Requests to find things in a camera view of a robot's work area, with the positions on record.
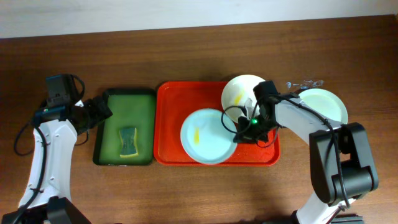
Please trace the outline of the yellow green sponge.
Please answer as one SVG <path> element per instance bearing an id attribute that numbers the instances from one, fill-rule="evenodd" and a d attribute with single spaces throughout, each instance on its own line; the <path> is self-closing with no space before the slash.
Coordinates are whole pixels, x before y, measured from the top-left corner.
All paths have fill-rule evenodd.
<path id="1" fill-rule="evenodd" d="M 122 128 L 119 130 L 121 140 L 120 157 L 136 157 L 139 155 L 137 148 L 137 129 L 135 127 Z"/>

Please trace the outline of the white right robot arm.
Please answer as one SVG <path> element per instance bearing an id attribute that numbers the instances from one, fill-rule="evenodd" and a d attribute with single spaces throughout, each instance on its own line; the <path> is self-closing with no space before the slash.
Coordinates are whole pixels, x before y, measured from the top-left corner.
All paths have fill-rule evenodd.
<path id="1" fill-rule="evenodd" d="M 287 128 L 309 145 L 313 193 L 304 206 L 275 223 L 364 223 L 339 215 L 379 185 L 365 128 L 317 113 L 298 95 L 257 94 L 259 116 L 238 119 L 236 143 L 257 143 L 269 131 Z"/>

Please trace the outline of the light blue plate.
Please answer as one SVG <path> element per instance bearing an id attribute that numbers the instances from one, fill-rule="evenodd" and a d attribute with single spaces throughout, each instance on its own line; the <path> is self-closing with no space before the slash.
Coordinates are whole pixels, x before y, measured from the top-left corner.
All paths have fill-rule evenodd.
<path id="1" fill-rule="evenodd" d="M 219 110 L 196 110 L 184 120 L 180 141 L 194 161 L 215 165 L 227 161 L 235 152 L 235 123 Z"/>

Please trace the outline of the pale green plate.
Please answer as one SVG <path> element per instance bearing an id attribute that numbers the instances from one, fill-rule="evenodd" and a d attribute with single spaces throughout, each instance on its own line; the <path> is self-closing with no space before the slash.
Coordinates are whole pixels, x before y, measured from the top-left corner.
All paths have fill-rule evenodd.
<path id="1" fill-rule="evenodd" d="M 332 92 L 320 88 L 304 90 L 299 97 L 313 110 L 343 124 L 348 123 L 348 112 L 344 103 Z"/>

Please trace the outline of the cream white plate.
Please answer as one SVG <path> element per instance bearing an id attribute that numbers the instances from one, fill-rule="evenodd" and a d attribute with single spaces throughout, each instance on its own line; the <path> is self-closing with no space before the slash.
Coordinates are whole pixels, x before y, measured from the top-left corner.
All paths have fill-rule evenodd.
<path id="1" fill-rule="evenodd" d="M 230 80 L 223 89 L 221 105 L 223 109 L 230 106 L 244 106 L 247 116 L 252 117 L 252 112 L 257 103 L 253 89 L 265 79 L 255 75 L 240 75 Z"/>

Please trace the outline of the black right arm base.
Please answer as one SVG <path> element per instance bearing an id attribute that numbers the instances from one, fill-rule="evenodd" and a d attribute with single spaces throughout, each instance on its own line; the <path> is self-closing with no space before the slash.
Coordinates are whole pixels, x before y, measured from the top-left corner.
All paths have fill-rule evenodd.
<path id="1" fill-rule="evenodd" d="M 332 219 L 330 224 L 365 224 L 362 216 L 344 216 L 344 217 L 335 217 Z"/>

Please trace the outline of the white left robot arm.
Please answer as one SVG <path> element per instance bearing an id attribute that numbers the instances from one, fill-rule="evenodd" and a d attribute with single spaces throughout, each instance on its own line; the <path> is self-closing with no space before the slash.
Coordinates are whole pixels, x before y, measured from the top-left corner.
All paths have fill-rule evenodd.
<path id="1" fill-rule="evenodd" d="M 30 176 L 18 209 L 2 217 L 2 223 L 89 223 L 72 204 L 70 172 L 79 134 L 112 116 L 104 98 L 76 103 L 48 99 L 34 113 L 34 156 Z"/>

